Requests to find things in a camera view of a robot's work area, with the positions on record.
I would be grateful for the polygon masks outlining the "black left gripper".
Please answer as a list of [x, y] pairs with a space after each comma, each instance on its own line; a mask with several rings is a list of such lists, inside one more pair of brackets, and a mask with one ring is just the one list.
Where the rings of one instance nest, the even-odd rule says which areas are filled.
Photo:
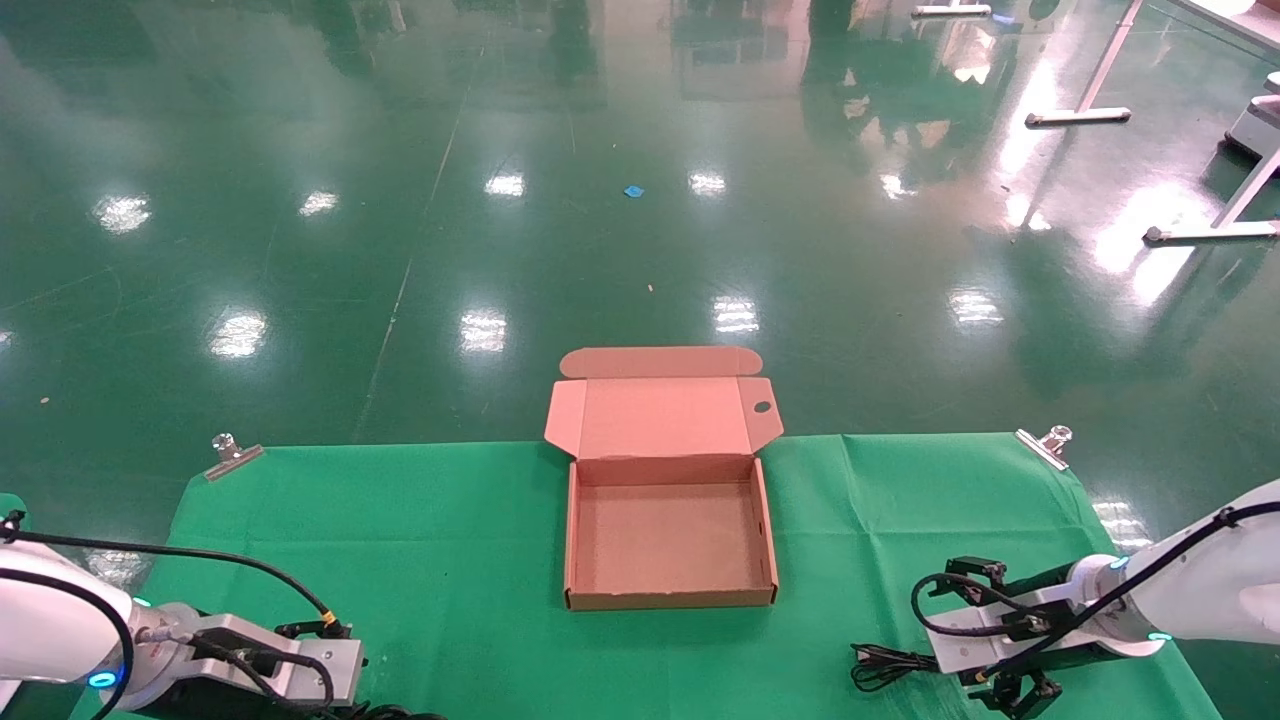
[[218, 680], [177, 680], [131, 693], [131, 712], [146, 719], [305, 719], [328, 706], [323, 696], [278, 701]]

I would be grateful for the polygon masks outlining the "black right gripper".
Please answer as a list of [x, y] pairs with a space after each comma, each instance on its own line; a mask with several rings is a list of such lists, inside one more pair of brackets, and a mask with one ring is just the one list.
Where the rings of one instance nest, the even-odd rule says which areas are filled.
[[[945, 573], [950, 579], [945, 580], [945, 593], [955, 594], [970, 606], [997, 602], [997, 596], [1005, 589], [1006, 571], [1005, 562], [992, 559], [948, 559]], [[1056, 644], [1037, 652], [1028, 647], [987, 667], [988, 683], [969, 692], [968, 698], [1006, 719], [1037, 719], [1062, 694], [1062, 687], [1044, 673], [1149, 656], [1149, 644]]]

